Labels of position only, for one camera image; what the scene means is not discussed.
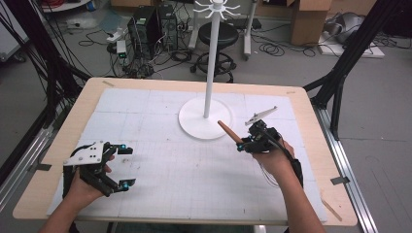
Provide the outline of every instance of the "wooden stick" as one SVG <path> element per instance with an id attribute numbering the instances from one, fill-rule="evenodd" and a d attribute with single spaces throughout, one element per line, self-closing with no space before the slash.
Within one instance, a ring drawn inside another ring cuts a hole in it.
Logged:
<path id="1" fill-rule="evenodd" d="M 221 120 L 218 120 L 218 124 L 226 132 L 226 134 L 233 139 L 235 143 L 243 143 L 242 139 L 239 138 L 227 125 L 225 125 Z"/>

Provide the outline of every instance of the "stool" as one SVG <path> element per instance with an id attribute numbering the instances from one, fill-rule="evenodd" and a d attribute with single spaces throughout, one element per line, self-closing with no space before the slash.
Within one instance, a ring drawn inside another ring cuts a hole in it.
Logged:
<path id="1" fill-rule="evenodd" d="M 208 22 L 199 28 L 198 37 L 201 42 L 210 46 L 210 34 L 212 30 L 212 22 Z M 218 36 L 218 48 L 216 51 L 216 62 L 215 62 L 215 72 L 216 75 L 229 74 L 230 80 L 227 83 L 233 83 L 233 75 L 231 70 L 236 68 L 236 64 L 233 62 L 233 59 L 227 54 L 221 52 L 222 49 L 234 45 L 239 38 L 239 33 L 236 28 L 227 23 L 221 22 L 219 26 L 219 36 Z M 196 68 L 207 73 L 207 65 L 209 61 L 209 52 L 205 52 L 197 58 L 196 63 L 190 67 L 192 73 L 196 72 Z"/>

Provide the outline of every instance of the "gray floor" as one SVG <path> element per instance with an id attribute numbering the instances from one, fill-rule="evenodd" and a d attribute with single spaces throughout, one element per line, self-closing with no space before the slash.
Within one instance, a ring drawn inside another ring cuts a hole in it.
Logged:
<path id="1" fill-rule="evenodd" d="M 99 10 L 94 15 L 105 16 Z M 262 19 L 263 29 L 283 22 Z M 265 32 L 276 40 L 288 40 L 289 27 Z M 104 46 L 80 47 L 85 30 L 74 35 L 65 34 L 69 48 L 94 76 L 110 69 L 109 55 Z M 93 39 L 104 42 L 106 35 L 96 34 Z M 408 46 L 409 41 L 402 42 Z M 286 50 L 283 56 L 270 56 L 259 51 L 260 44 L 252 44 L 249 61 L 242 59 L 243 38 L 226 49 L 237 63 L 233 72 L 235 83 L 304 86 L 326 75 L 337 57 L 305 56 L 302 52 Z M 207 50 L 198 44 L 197 53 Z M 357 177 L 363 197 L 380 232 L 409 232 L 412 228 L 412 50 L 381 48 L 384 59 L 362 58 L 350 73 L 344 88 L 339 134 L 344 150 Z M 155 70 L 177 62 L 155 66 Z M 205 75 L 191 74 L 189 64 L 181 64 L 154 74 L 151 79 L 204 82 Z M 217 77 L 225 82 L 228 77 Z M 0 64 L 0 164 L 12 152 L 28 127 L 46 105 L 45 93 L 30 62 L 9 61 Z M 29 173 L 17 188 L 6 208 L 0 213 L 2 232 L 36 232 L 41 220 L 17 220 L 12 211 L 19 196 L 29 182 Z M 106 224 L 81 222 L 87 232 L 104 232 Z M 268 226 L 268 232 L 282 232 L 283 228 Z M 359 226 L 328 227 L 328 232 L 361 232 Z"/>

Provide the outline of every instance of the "white pole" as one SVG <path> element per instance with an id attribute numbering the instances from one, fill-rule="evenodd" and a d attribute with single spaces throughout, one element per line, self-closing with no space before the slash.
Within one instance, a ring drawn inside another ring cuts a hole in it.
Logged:
<path id="1" fill-rule="evenodd" d="M 215 9 L 220 9 L 223 4 L 222 0 L 214 0 L 213 7 Z M 210 111 L 210 99 L 212 97 L 212 86 L 213 78 L 215 76 L 215 61 L 216 52 L 218 49 L 218 37 L 219 37 L 219 26 L 221 23 L 221 16 L 218 12 L 213 12 L 212 16 L 212 29 L 210 34 L 210 45 L 209 45 L 209 63 L 207 68 L 207 85 L 206 85 L 206 97 L 205 97 L 205 111 L 203 117 L 209 117 Z"/>

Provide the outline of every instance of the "human hand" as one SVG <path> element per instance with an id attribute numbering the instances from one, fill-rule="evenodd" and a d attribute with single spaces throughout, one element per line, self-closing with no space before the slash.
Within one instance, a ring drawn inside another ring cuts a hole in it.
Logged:
<path id="1" fill-rule="evenodd" d="M 113 159 L 115 159 L 114 155 L 109 158 L 109 161 Z M 105 165 L 104 170 L 107 173 L 112 172 L 112 169 L 108 165 Z M 80 172 L 79 170 L 77 170 L 70 186 L 69 192 L 67 193 L 63 201 L 70 203 L 74 210 L 79 212 L 80 210 L 91 204 L 94 200 L 102 196 L 103 193 L 101 191 L 84 182 L 80 178 Z"/>
<path id="2" fill-rule="evenodd" d="M 279 143 L 283 145 L 294 158 L 293 147 L 282 138 L 279 140 Z M 268 173 L 272 174 L 277 181 L 282 175 L 293 172 L 291 162 L 280 149 L 270 150 L 269 152 L 255 152 L 252 153 L 252 156 Z"/>

